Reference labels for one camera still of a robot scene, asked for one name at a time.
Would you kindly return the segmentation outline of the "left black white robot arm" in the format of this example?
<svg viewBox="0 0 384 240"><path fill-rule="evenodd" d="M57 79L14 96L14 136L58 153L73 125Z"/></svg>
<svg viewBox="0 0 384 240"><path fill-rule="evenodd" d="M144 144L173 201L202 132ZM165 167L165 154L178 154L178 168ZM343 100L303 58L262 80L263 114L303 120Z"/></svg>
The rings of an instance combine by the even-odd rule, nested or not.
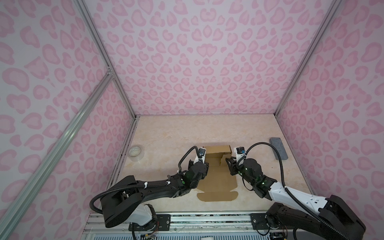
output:
<svg viewBox="0 0 384 240"><path fill-rule="evenodd" d="M134 223L145 226L153 223L157 217L153 207L143 203L160 198L182 197L196 189L208 171L208 163L190 161L186 171L168 176L166 180L144 182L128 176L94 197L90 207L103 215L106 228L116 227L133 216L139 217Z"/></svg>

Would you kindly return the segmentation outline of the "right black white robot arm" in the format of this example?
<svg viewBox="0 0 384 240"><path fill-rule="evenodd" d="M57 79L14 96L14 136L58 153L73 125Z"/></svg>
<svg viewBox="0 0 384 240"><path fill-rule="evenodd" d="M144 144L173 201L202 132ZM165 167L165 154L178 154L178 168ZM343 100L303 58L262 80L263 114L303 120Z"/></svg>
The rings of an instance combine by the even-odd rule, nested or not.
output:
<svg viewBox="0 0 384 240"><path fill-rule="evenodd" d="M242 177L260 198L273 201L265 215L270 228L293 227L325 240L363 239L365 224L342 198L315 196L284 186L264 175L261 165L254 159L238 163L231 157L226 162L231 175Z"/></svg>

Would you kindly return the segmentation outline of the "brown cardboard box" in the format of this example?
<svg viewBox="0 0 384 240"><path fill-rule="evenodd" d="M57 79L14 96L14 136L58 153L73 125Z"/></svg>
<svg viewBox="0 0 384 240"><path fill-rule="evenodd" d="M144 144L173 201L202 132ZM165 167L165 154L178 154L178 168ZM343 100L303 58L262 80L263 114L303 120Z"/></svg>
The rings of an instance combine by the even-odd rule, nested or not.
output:
<svg viewBox="0 0 384 240"><path fill-rule="evenodd" d="M231 146L204 146L205 162L209 170L205 179L201 180L197 189L197 198L202 202L230 202L238 197L236 176L232 176L226 159L232 156Z"/></svg>

